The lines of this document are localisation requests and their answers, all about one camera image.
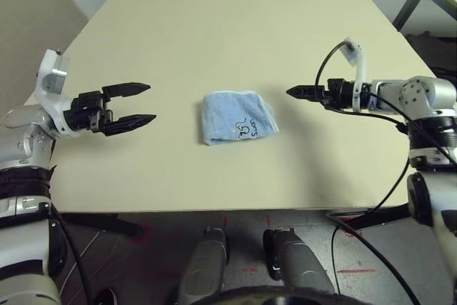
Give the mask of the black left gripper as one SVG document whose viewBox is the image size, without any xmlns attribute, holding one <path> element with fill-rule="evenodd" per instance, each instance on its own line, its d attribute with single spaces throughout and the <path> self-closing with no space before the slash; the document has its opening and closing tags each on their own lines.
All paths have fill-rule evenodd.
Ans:
<svg viewBox="0 0 457 305">
<path fill-rule="evenodd" d="M 113 121 L 113 113 L 107 108 L 107 103 L 114 97 L 135 96 L 150 88 L 148 84 L 129 82 L 104 86 L 102 93 L 90 91 L 79 94 L 71 101 L 70 109 L 64 111 L 64 119 L 72 131 L 90 130 L 105 136 L 133 131 L 153 121 L 156 115 L 134 114 Z"/>
</svg>

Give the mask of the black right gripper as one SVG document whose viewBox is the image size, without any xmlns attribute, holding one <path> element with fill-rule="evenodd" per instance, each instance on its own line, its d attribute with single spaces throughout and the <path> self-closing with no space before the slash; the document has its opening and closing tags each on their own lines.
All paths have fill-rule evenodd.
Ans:
<svg viewBox="0 0 457 305">
<path fill-rule="evenodd" d="M 327 90 L 324 86 L 298 85 L 291 87 L 286 93 L 295 99 L 319 103 L 323 101 L 332 109 L 352 109 L 354 84 L 354 81 L 345 79 L 329 79 Z"/>
</svg>

